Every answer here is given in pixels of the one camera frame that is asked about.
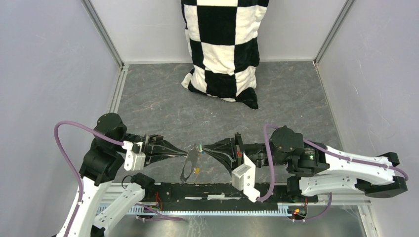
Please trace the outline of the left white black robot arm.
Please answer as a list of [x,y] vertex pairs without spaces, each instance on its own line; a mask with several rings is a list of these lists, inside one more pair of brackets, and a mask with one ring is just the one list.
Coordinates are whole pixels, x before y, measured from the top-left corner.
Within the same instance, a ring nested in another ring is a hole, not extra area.
[[[106,237],[127,212],[140,201],[156,199],[157,213],[162,200],[155,181],[141,170],[155,162],[172,157],[184,157],[187,152],[165,140],[161,135],[135,135],[116,113],[102,115],[95,128],[73,121],[61,121],[54,127],[54,138],[61,152],[64,148],[58,135],[60,126],[69,124],[90,132],[94,138],[82,165],[76,170],[70,165],[78,189],[60,237]],[[133,171],[130,183],[103,211],[98,212],[102,199],[113,183],[118,170]]]

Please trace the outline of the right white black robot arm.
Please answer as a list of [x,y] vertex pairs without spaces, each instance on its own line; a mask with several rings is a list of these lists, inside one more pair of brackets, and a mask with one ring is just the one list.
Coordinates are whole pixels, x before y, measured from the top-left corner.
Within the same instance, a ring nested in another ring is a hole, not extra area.
[[290,177],[286,197],[299,201],[323,193],[362,192],[370,198],[392,198],[407,191],[408,175],[398,168],[398,155],[369,157],[337,150],[307,140],[287,126],[267,124],[263,143],[245,144],[241,135],[199,146],[201,153],[219,161],[230,173],[232,186],[252,202],[274,193],[276,166]]

